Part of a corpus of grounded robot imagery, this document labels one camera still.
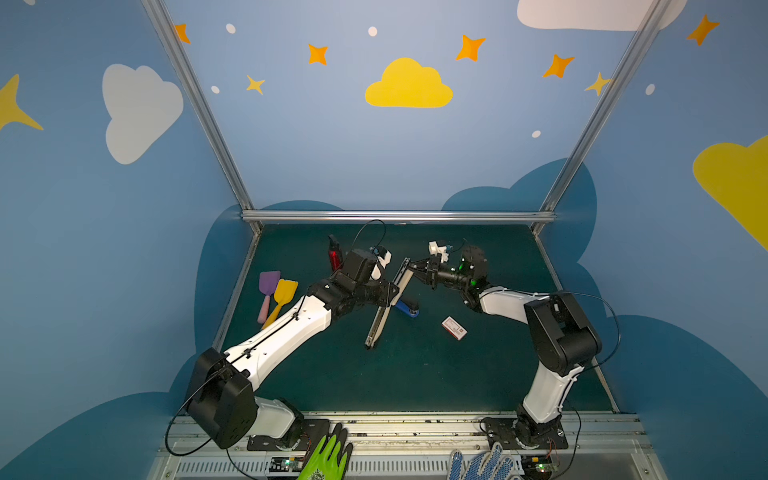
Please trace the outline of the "red white staple box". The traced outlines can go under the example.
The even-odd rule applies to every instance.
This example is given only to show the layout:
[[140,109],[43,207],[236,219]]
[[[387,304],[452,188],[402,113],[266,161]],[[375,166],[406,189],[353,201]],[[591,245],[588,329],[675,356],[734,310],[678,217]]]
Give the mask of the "red white staple box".
[[441,325],[457,340],[462,340],[467,335],[467,330],[451,316],[446,317]]

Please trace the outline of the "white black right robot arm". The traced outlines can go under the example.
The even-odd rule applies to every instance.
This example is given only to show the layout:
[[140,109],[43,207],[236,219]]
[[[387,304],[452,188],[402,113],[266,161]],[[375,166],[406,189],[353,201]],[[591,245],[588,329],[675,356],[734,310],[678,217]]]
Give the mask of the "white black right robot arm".
[[410,262],[407,269],[422,283],[460,292],[470,309],[528,326],[538,357],[537,371],[518,416],[531,427],[560,419],[563,404],[585,365],[602,342],[574,295],[565,291],[524,293],[487,281],[487,261],[465,257],[449,267],[436,256]]

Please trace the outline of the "long metal stapler magazine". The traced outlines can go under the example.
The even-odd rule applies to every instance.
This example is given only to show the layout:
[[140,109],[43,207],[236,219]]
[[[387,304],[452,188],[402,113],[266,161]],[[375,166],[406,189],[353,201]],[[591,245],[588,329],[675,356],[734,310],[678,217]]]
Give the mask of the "long metal stapler magazine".
[[385,295],[384,305],[378,308],[377,313],[374,317],[373,323],[371,325],[371,328],[369,330],[369,333],[365,340],[365,346],[367,349],[372,349],[375,346],[376,342],[378,341],[378,339],[380,338],[383,332],[384,326],[386,325],[386,321],[388,319],[391,309],[400,300],[403,292],[405,291],[408,283],[410,282],[410,279],[413,276],[413,271],[409,267],[410,263],[411,263],[411,259],[409,257],[405,257],[393,280],[395,292],[391,293],[390,291],[387,291]]

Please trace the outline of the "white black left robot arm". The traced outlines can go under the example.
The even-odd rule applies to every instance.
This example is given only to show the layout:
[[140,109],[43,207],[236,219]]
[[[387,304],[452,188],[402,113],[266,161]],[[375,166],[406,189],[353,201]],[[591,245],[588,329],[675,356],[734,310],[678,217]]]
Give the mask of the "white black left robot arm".
[[266,377],[332,320],[358,305],[388,307],[400,288],[387,280],[369,281],[347,291],[332,282],[318,285],[266,330],[221,353],[214,348],[196,360],[181,409],[220,449],[248,436],[293,441],[303,415],[285,400],[266,400],[256,391]]

